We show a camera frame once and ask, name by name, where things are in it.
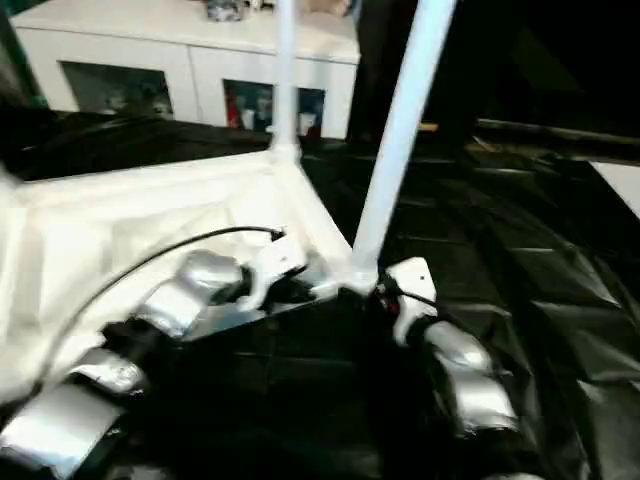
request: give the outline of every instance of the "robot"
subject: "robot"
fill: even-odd
[[[126,321],[103,329],[102,346],[7,423],[0,433],[2,468],[24,478],[104,478],[113,452],[127,441],[127,418],[144,408],[145,395],[169,368],[172,349],[251,321],[274,285],[295,282],[307,265],[303,249],[286,235],[244,265],[190,252]],[[452,438],[475,459],[472,471],[456,478],[542,479],[488,352],[439,314],[434,297],[426,261],[412,258],[390,267],[362,301],[370,305],[365,315],[385,312],[389,335],[412,352],[418,368],[435,365],[444,372],[444,381],[430,385]]]
[[[294,17],[291,0],[279,0],[279,5],[284,6],[284,18]],[[424,371],[420,381],[426,393],[418,403],[431,401],[426,396],[435,398],[448,427],[443,435],[459,447],[452,455],[464,459],[456,462],[461,465],[453,478],[542,480],[546,477],[541,462],[525,441],[488,351],[435,303],[426,261],[412,258],[382,275],[378,271],[404,166],[454,7],[455,0],[419,2],[388,134],[374,169],[352,265],[344,275],[351,277],[338,282],[367,305],[360,314],[381,312],[389,342],[407,353],[417,371]],[[289,30],[280,29],[281,52],[290,47]],[[283,54],[284,88],[276,108],[281,119],[292,113],[286,108],[293,105],[293,83],[286,73],[290,62],[292,58]],[[297,152],[294,124],[279,127],[275,153]],[[10,472],[10,478],[103,477],[112,455],[130,435],[129,417],[144,409],[145,398],[169,368],[174,349],[264,316],[260,312],[276,291],[282,295],[282,290],[300,286],[296,282],[309,258],[310,252],[289,235],[274,238],[244,265],[208,251],[188,254],[175,275],[151,291],[124,322],[105,327],[102,346],[89,350],[60,382],[34,396],[7,422],[0,431],[0,468]],[[310,303],[313,295],[307,293],[295,295],[296,301],[290,303]]]

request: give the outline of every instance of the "white cabinet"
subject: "white cabinet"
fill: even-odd
[[[275,57],[210,48],[191,49],[193,71],[205,123],[269,130]],[[297,59],[298,130],[344,138],[351,111],[355,67]]]
[[[188,0],[50,0],[12,23],[52,109],[269,131],[273,13],[215,23]],[[302,134],[345,137],[359,58],[351,18],[299,19]]]

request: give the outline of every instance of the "object on cabinet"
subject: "object on cabinet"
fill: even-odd
[[[276,0],[250,0],[251,8],[261,10],[265,5],[272,8]],[[352,0],[297,0],[300,11],[305,13],[324,12],[344,17],[351,8]]]
[[[237,22],[244,18],[244,0],[207,0],[207,16],[216,22]]]
[[[223,80],[227,126],[256,132],[271,132],[273,86],[265,83]],[[324,91],[298,89],[298,133],[320,136],[324,113]]]

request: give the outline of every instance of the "black plastic sheet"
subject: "black plastic sheet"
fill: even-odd
[[[0,154],[25,180],[268,143],[177,122],[12,118]],[[351,241],[375,147],[304,151]],[[490,349],[551,478],[640,478],[640,224],[590,165],[419,145],[382,265],[410,256],[427,259],[439,301]],[[388,373],[393,351],[371,351],[370,328],[341,300],[185,349],[156,392],[147,454],[184,478],[433,478],[438,449],[420,444],[415,399]]]

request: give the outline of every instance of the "white panel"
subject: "white panel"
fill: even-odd
[[[70,61],[162,71],[175,119],[199,120],[185,45],[23,28],[17,33],[40,89],[54,110],[78,110],[59,63]]]
[[[591,165],[640,218],[640,167],[595,162]]]
[[[273,55],[191,47],[191,59],[202,120],[211,125],[227,126],[223,80],[276,83]],[[296,59],[296,86],[325,91],[323,137],[345,137],[355,75],[355,65]]]
[[[117,197],[150,189],[189,185],[193,182],[249,176],[269,168],[264,152],[246,153],[188,162],[132,168],[77,177],[40,180],[20,185],[20,198],[31,207],[51,207],[65,202],[91,202],[99,197]]]
[[[4,348],[13,298],[15,278],[20,270],[18,255],[23,238],[26,208],[16,193],[15,185],[4,178],[0,168],[0,350]]]

